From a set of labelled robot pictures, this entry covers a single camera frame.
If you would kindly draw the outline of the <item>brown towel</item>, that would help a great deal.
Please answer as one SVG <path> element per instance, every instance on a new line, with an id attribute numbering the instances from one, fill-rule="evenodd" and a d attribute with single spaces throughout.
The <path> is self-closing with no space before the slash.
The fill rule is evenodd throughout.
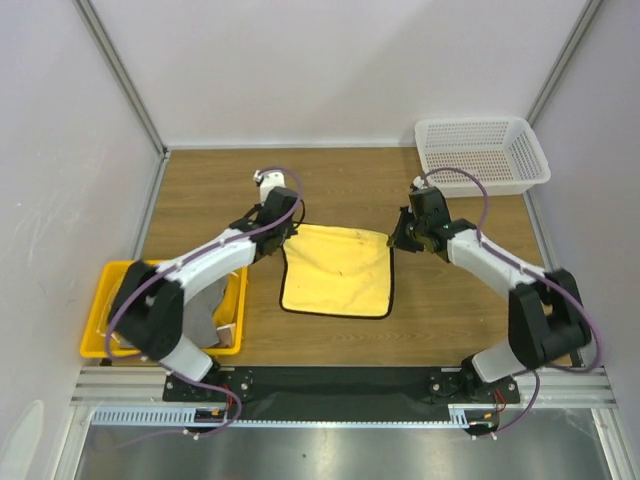
<path id="1" fill-rule="evenodd" d="M 227 349 L 235 345 L 235 324 L 220 326 L 216 329 L 216 332 L 218 337 L 218 343 L 215 345 L 216 348 Z"/>

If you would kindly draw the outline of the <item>yellow plastic bin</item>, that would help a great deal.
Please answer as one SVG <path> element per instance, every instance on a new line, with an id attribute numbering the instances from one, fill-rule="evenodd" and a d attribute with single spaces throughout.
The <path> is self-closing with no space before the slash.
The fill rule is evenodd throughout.
<path id="1" fill-rule="evenodd" d="M 132 264 L 133 261 L 112 261 L 104 266 L 79 346 L 79 353 L 83 358 L 107 357 L 104 341 L 107 317 L 125 273 Z M 205 353 L 212 356 L 236 355 L 240 351 L 243 339 L 248 268 L 236 270 L 229 274 L 227 279 L 225 295 L 212 315 L 217 333 L 223 339 L 218 344 L 204 349 Z"/>

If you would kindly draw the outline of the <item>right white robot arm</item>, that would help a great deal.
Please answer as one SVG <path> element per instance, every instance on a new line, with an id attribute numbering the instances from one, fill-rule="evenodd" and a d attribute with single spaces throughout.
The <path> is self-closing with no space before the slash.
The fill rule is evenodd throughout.
<path id="1" fill-rule="evenodd" d="M 412 187 L 388 245 L 435 254 L 474 275 L 507 302 L 507 336 L 467 357 L 460 377 L 463 395 L 481 402 L 497 382 L 533 371 L 587 346 L 593 339 L 574 276 L 546 271 L 481 236 L 466 219 L 453 220 L 435 187 Z"/>

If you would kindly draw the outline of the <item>aluminium frame rail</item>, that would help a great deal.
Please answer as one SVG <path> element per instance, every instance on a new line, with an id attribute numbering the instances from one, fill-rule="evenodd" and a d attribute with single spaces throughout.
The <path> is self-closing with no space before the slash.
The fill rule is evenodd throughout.
<path id="1" fill-rule="evenodd" d="M 90 0 L 72 0 L 71 3 L 79 13 L 143 132 L 158 155 L 164 158 L 168 149 L 94 3 Z"/>

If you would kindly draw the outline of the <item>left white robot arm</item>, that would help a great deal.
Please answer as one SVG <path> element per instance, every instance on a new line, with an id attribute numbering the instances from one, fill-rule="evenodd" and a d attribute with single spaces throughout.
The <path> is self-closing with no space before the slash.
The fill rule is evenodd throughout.
<path id="1" fill-rule="evenodd" d="M 292 216 L 299 205 L 298 193 L 276 186 L 200 248 L 157 265 L 134 262 L 113 300 L 107 333 L 117 333 L 142 356 L 185 379 L 195 398 L 211 399 L 220 376 L 212 370 L 213 359 L 184 333 L 184 308 L 216 281 L 279 249 L 295 234 Z"/>

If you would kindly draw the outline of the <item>grey towel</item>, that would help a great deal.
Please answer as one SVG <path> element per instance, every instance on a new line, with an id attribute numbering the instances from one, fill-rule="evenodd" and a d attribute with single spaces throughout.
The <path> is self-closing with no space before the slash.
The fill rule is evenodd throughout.
<path id="1" fill-rule="evenodd" d="M 228 280 L 221 278 L 201 290 L 185 305 L 183 333 L 200 349 L 218 343 L 213 316 L 224 299 L 227 284 Z"/>

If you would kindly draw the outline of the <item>yellow towel black trim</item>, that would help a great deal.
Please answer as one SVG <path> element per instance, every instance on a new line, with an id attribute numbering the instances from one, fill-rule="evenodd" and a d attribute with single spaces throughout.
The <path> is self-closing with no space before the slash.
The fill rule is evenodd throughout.
<path id="1" fill-rule="evenodd" d="M 394 254 L 384 233 L 303 224 L 283 246 L 280 306 L 290 313 L 381 320 L 393 308 Z"/>

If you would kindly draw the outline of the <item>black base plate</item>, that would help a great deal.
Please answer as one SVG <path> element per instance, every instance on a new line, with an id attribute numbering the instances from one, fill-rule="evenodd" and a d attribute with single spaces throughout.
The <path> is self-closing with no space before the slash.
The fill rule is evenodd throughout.
<path id="1" fill-rule="evenodd" d="M 204 381 L 236 394 L 247 421 L 440 421 L 454 404 L 520 402 L 513 378 L 486 385 L 456 367 L 227 366 Z"/>

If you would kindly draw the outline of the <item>white perforated basket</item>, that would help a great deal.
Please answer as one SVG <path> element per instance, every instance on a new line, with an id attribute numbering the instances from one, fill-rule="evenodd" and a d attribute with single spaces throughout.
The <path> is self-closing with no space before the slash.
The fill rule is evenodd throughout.
<path id="1" fill-rule="evenodd" d="M 551 178 L 529 123 L 515 116 L 426 119 L 415 142 L 428 183 L 447 198 L 521 195 Z"/>

